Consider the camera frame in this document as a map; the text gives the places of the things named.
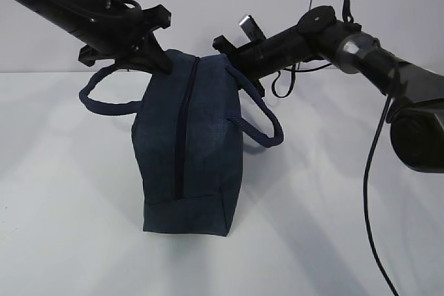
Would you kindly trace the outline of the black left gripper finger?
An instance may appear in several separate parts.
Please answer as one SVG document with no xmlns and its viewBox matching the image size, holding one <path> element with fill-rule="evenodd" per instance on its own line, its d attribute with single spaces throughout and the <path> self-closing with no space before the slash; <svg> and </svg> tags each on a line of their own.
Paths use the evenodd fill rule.
<svg viewBox="0 0 444 296">
<path fill-rule="evenodd" d="M 169 75 L 173 62 L 157 42 L 154 34 L 146 34 L 140 46 L 142 64 L 155 73 Z"/>
<path fill-rule="evenodd" d="M 117 69 L 154 73 L 159 70 L 156 63 L 143 52 L 136 52 L 114 61 Z"/>
</svg>

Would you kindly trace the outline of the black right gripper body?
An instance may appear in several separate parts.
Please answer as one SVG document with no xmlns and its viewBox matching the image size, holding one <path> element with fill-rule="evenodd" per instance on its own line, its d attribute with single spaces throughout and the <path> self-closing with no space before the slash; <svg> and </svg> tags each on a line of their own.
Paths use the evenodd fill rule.
<svg viewBox="0 0 444 296">
<path fill-rule="evenodd" d="M 220 35 L 213 40 L 212 47 L 220 54 L 226 55 L 230 63 L 240 72 L 242 72 L 247 79 L 249 79 L 249 81 L 253 84 L 253 87 L 259 92 L 259 95 L 261 97 L 265 97 L 265 89 L 260 81 L 258 79 L 253 80 L 244 69 L 243 60 L 241 59 L 241 48 L 235 47 L 223 35 Z"/>
</svg>

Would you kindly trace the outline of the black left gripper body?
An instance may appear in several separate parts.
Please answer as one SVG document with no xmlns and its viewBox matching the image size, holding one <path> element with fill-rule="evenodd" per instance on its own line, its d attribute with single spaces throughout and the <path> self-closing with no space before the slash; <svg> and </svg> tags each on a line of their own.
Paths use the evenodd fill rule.
<svg viewBox="0 0 444 296">
<path fill-rule="evenodd" d="M 120 24 L 108 29 L 101 36 L 102 45 L 93 45 L 91 42 L 80 50 L 79 62 L 91 67 L 98 60 L 117 60 L 131 53 L 140 52 L 140 46 L 146 34 L 154 34 L 159 28 L 168 28 L 171 25 L 171 12 L 164 6 L 140 10 L 136 22 Z"/>
</svg>

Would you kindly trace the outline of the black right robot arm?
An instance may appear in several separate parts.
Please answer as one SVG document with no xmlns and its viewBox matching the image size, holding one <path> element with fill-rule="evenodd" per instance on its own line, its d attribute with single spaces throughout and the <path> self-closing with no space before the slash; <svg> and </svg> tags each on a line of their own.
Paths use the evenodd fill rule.
<svg viewBox="0 0 444 296">
<path fill-rule="evenodd" d="M 249 43 L 235 47 L 221 35 L 212 46 L 252 82 L 314 60 L 326 60 L 347 74 L 361 73 L 383 95 L 392 94 L 386 122 L 400 161 L 417 172 L 443 172 L 442 75 L 383 49 L 347 9 L 337 19 L 333 7 L 316 7 L 295 26 L 269 38 L 251 16 L 240 26 Z"/>
</svg>

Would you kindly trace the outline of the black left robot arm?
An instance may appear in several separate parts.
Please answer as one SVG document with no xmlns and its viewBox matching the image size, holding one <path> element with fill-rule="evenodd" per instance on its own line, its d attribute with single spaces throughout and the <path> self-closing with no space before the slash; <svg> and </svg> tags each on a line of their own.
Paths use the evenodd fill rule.
<svg viewBox="0 0 444 296">
<path fill-rule="evenodd" d="M 171 25 L 162 5 L 144 9 L 134 0 L 14 0 L 84 43 L 86 67 L 113 60 L 119 69 L 169 74 L 172 61 L 154 35 Z"/>
</svg>

